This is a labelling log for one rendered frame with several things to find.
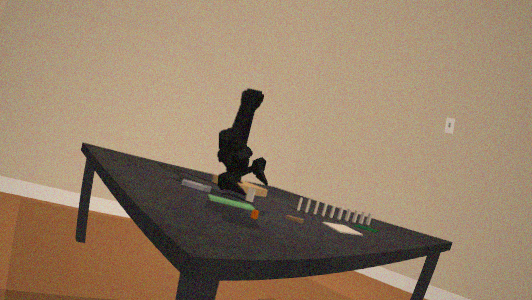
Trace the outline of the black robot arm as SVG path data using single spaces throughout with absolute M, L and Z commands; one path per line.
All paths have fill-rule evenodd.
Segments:
M 263 102 L 264 94 L 260 90 L 248 89 L 242 93 L 241 103 L 231 128 L 219 132 L 219 162 L 225 163 L 225 159 L 234 154 L 229 162 L 233 170 L 234 166 L 246 163 L 249 166 L 249 158 L 252 150 L 247 147 L 247 141 L 251 129 L 254 112 Z M 224 164 L 225 165 L 225 164 Z

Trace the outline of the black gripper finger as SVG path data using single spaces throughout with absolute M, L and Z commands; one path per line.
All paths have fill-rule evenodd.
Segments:
M 238 192 L 239 194 L 242 194 L 242 195 L 245 195 L 245 191 L 242 189 L 242 187 L 240 187 L 234 180 L 234 177 L 231 176 L 229 178 L 226 179 L 226 183 L 225 183 L 225 190 L 231 190 L 231 191 L 235 191 L 235 192 Z
M 255 177 L 267 186 L 268 182 L 264 174 L 264 166 L 264 163 L 258 165 Z

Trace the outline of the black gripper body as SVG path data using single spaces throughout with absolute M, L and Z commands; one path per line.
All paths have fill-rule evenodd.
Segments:
M 225 183 L 226 183 L 226 179 L 233 176 L 234 179 L 236 178 L 240 178 L 244 175 L 247 175 L 249 173 L 253 173 L 254 175 L 256 175 L 256 171 L 257 171 L 257 167 L 259 164 L 261 163 L 264 163 L 266 165 L 266 160 L 263 158 L 263 157 L 260 157 L 256 160 L 253 160 L 252 162 L 252 166 L 250 167 L 247 167 L 247 164 L 246 163 L 243 163 L 243 164 L 240 164 L 238 166 L 234 166 L 235 167 L 235 171 L 233 170 L 233 168 L 231 167 L 230 165 L 230 160 L 229 158 L 231 158 L 234 154 L 231 154 L 229 155 L 226 159 L 225 159 L 225 166 L 227 167 L 227 171 L 229 172 L 225 172 L 223 174 L 220 174 L 218 175 L 218 187 L 221 189 L 221 190 L 224 190 L 225 189 Z

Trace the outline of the green rectangular block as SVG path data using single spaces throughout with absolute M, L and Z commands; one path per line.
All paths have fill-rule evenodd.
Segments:
M 216 196 L 211 195 L 211 194 L 208 194 L 208 197 L 209 197 L 209 199 L 211 201 L 220 202 L 220 203 L 233 205 L 233 206 L 237 206 L 237 207 L 242 207 L 242 208 L 246 208 L 246 209 L 250 209 L 250 210 L 254 209 L 251 205 L 245 204 L 245 203 L 242 203 L 242 202 L 237 202 L 237 201 L 233 201 L 233 200 L 219 198 L 219 197 L 216 197 Z

